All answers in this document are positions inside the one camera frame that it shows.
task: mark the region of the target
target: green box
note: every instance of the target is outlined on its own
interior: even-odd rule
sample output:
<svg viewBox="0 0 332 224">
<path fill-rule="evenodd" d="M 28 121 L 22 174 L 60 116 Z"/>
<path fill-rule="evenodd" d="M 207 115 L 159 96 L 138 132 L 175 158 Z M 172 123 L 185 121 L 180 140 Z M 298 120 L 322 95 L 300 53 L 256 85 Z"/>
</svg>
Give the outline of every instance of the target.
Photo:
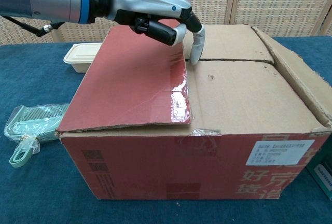
<svg viewBox="0 0 332 224">
<path fill-rule="evenodd" d="M 332 135 L 309 162 L 307 169 L 332 200 Z"/>
</svg>

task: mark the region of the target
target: white label sticker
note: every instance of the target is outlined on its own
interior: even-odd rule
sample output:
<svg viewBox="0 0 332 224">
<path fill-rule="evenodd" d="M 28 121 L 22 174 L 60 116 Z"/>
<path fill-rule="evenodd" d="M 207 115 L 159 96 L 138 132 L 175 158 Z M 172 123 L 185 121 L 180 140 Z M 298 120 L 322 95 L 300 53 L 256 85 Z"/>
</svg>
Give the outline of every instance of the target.
<svg viewBox="0 0 332 224">
<path fill-rule="evenodd" d="M 327 169 L 321 164 L 318 164 L 314 170 L 327 189 L 332 191 L 332 176 L 327 171 Z"/>
<path fill-rule="evenodd" d="M 296 165 L 314 141 L 257 141 L 245 165 Z"/>
</svg>

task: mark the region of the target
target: plastic container lid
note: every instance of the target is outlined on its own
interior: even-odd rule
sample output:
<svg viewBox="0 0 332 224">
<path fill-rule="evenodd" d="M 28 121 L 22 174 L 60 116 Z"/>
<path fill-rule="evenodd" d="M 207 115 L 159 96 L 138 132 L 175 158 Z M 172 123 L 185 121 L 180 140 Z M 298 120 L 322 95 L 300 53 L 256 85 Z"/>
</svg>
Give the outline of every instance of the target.
<svg viewBox="0 0 332 224">
<path fill-rule="evenodd" d="M 102 43 L 74 44 L 63 61 L 68 64 L 91 63 Z"/>
</svg>

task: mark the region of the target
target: green plastic object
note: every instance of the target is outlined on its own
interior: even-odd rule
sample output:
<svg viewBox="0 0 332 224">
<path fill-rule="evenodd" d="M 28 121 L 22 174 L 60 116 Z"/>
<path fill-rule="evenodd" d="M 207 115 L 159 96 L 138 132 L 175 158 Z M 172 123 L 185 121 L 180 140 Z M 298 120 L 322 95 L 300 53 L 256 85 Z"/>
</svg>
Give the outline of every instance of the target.
<svg viewBox="0 0 332 224">
<path fill-rule="evenodd" d="M 332 200 L 332 136 L 309 162 L 307 169 L 327 197 Z"/>
<path fill-rule="evenodd" d="M 54 135 L 69 104 L 36 107 L 19 106 L 12 112 L 4 135 L 18 145 L 9 163 L 22 167 L 33 154 L 40 152 L 40 144 L 56 140 Z"/>
</svg>

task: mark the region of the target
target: green handle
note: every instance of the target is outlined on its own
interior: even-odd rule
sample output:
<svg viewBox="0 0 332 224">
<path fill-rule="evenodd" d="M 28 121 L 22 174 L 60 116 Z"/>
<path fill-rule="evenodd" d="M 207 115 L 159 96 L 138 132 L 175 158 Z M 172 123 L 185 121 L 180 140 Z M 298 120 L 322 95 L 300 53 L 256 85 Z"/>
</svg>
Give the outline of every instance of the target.
<svg viewBox="0 0 332 224">
<path fill-rule="evenodd" d="M 13 155 L 10 157 L 9 163 L 14 168 L 22 167 L 28 162 L 32 154 L 33 154 L 33 148 L 31 148 L 29 144 L 26 146 L 24 146 L 24 144 L 19 145 L 15 149 Z"/>
</svg>

